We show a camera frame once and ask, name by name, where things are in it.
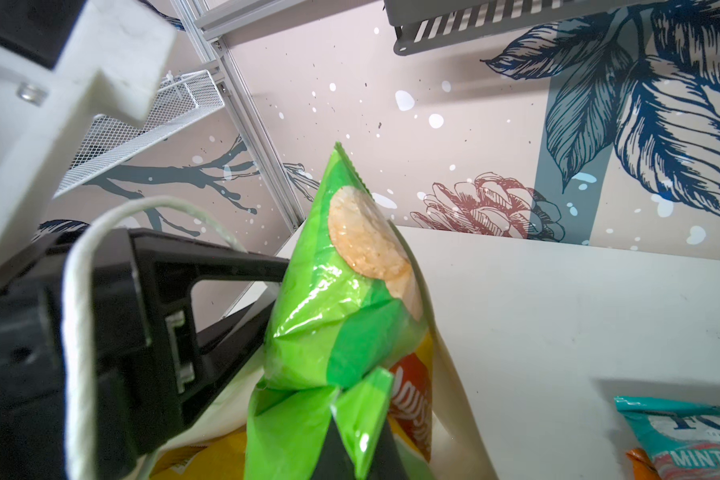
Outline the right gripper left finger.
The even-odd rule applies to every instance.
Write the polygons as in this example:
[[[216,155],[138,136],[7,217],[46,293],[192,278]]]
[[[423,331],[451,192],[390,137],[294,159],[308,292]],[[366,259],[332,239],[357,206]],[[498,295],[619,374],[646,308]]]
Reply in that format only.
[[[345,449],[335,421],[331,419],[311,480],[354,479],[354,464]]]

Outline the beige paper bag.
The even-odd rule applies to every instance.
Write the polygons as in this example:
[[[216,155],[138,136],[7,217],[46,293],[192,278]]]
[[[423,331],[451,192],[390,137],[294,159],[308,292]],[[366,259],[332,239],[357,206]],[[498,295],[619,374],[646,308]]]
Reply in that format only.
[[[445,342],[437,329],[431,294],[422,294],[430,341],[418,352],[432,377],[432,439],[429,468],[436,479],[495,479],[467,394]],[[159,447],[154,473],[210,448],[218,440],[244,430],[248,401],[263,373],[263,353],[257,352],[236,374],[200,419],[187,431]]]

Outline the green snack packet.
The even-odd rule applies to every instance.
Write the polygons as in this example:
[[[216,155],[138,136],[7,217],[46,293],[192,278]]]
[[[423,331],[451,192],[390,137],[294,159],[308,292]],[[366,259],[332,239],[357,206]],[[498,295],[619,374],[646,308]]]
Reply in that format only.
[[[330,155],[264,338],[258,389],[348,392],[413,353],[430,328],[417,261],[341,145]]]

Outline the teal Fox's candy bag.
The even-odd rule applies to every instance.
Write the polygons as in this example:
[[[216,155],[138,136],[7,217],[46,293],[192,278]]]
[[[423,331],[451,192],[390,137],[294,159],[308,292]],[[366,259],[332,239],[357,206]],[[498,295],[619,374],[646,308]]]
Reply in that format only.
[[[720,479],[720,407],[649,397],[614,398],[662,479]]]

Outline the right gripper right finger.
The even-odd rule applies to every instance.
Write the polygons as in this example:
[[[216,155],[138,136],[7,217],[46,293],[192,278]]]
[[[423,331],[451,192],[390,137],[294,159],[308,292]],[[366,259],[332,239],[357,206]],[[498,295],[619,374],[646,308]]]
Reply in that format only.
[[[368,480],[408,480],[390,424],[385,422],[381,430]]]

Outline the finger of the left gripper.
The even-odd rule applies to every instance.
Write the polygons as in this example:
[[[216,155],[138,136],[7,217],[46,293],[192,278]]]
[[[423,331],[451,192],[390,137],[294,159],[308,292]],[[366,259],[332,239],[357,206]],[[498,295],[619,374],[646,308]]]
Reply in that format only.
[[[246,320],[196,325],[192,290],[202,281],[272,282],[287,260],[136,229],[129,233],[146,343],[128,356],[130,430],[138,447],[187,431],[262,345],[272,305]]]

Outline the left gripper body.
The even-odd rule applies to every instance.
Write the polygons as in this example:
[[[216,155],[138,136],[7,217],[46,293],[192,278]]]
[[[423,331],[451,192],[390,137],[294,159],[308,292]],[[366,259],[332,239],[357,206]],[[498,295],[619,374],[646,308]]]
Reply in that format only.
[[[63,479],[62,277],[79,233],[45,236],[0,265],[0,479]],[[121,479],[144,455],[127,368],[149,345],[125,230],[93,256],[98,476]]]

